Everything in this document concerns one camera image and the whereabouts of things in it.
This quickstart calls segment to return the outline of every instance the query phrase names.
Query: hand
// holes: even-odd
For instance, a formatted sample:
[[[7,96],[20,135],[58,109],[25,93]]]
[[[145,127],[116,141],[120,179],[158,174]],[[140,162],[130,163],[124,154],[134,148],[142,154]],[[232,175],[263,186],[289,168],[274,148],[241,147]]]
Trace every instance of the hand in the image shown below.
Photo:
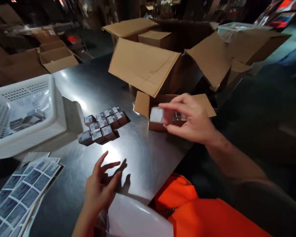
[[[99,212],[105,207],[108,209],[108,204],[112,202],[114,198],[114,190],[117,184],[120,182],[122,172],[117,172],[110,183],[105,185],[108,174],[105,172],[108,169],[114,168],[120,165],[120,161],[110,163],[101,167],[104,158],[109,152],[106,151],[96,162],[92,175],[86,181],[86,194],[85,201],[82,208],[82,213],[86,215],[86,218],[95,222]]]
[[[159,107],[164,109],[163,124],[171,134],[204,145],[214,142],[219,134],[205,108],[187,93],[175,97],[170,103],[161,103]],[[186,115],[187,122],[182,127],[171,124],[175,111]]]

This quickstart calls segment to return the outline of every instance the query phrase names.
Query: right hand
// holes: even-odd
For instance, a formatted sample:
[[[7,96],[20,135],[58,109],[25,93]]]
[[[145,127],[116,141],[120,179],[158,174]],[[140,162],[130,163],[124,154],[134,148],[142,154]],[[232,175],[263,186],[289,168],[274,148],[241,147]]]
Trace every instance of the right hand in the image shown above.
[[[175,97],[170,103],[161,103],[159,107],[164,109],[163,124],[171,134],[204,145],[214,142],[219,134],[208,118],[206,109],[187,93]],[[182,127],[171,124],[172,121],[168,119],[172,119],[169,114],[174,111],[186,115],[187,122]]]

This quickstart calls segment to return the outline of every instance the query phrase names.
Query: cardboard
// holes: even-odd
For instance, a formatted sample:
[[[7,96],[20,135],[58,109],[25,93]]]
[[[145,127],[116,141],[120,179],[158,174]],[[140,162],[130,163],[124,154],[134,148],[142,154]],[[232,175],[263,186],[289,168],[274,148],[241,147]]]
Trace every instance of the cardboard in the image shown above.
[[[265,60],[291,35],[251,29],[239,31],[233,41],[228,45],[228,54],[247,65]]]
[[[58,40],[58,41],[54,41],[54,42],[51,42],[51,43],[42,44],[39,47],[39,51],[40,51],[40,53],[42,53],[42,52],[46,52],[48,50],[61,48],[61,47],[66,47],[66,45],[64,44],[63,41]]]
[[[167,130],[162,123],[149,121],[150,109],[151,107],[158,106],[159,103],[170,102],[173,98],[177,96],[178,95],[160,94],[157,95],[156,98],[152,98],[143,92],[137,91],[134,111],[148,118],[148,130],[166,132]],[[216,113],[211,106],[206,94],[193,95],[192,97],[197,103],[205,107],[209,117],[216,116]],[[184,123],[185,121],[174,122],[174,124],[177,126],[182,126]]]
[[[42,52],[39,56],[41,63],[50,73],[79,64],[73,53],[66,47]]]
[[[0,17],[8,25],[24,25],[23,20],[9,4],[0,5]]]
[[[41,44],[51,43],[60,40],[58,34],[55,33],[54,30],[45,30],[34,33],[33,35]]]
[[[119,37],[109,72],[152,97],[158,93],[173,94],[189,81],[199,81],[200,70],[210,85],[217,88],[230,70],[232,59],[210,23],[177,20],[158,23],[138,18],[104,27]],[[176,51],[136,42],[138,32],[156,27],[176,31]]]
[[[138,35],[138,42],[163,49],[171,49],[171,32],[148,31]]]

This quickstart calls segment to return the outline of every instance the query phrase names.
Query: stainless steel table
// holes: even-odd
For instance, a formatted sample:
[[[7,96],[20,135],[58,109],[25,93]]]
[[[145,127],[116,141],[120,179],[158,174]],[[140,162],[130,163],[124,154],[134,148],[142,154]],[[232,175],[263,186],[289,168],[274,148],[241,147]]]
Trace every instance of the stainless steel table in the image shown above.
[[[147,118],[133,111],[136,89],[108,73],[110,60],[111,54],[53,73],[64,97],[68,131],[32,151],[51,151],[51,157],[62,159],[64,169],[45,195],[31,236],[72,234],[86,179],[106,150],[109,154],[105,163],[122,162],[118,191],[148,204],[192,146],[170,134],[148,131]],[[130,119],[118,129],[120,137],[105,145],[80,145],[77,134],[87,130],[83,116],[96,115],[117,105]]]

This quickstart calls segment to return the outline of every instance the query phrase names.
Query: perforated basket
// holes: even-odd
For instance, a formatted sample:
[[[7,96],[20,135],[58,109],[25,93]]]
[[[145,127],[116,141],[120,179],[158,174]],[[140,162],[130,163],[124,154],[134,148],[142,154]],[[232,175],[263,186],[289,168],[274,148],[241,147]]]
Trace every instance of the perforated basket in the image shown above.
[[[31,127],[6,136],[9,122],[7,102],[18,103],[21,98],[49,90],[48,117]],[[67,129],[62,96],[50,74],[0,87],[0,159],[12,157]]]

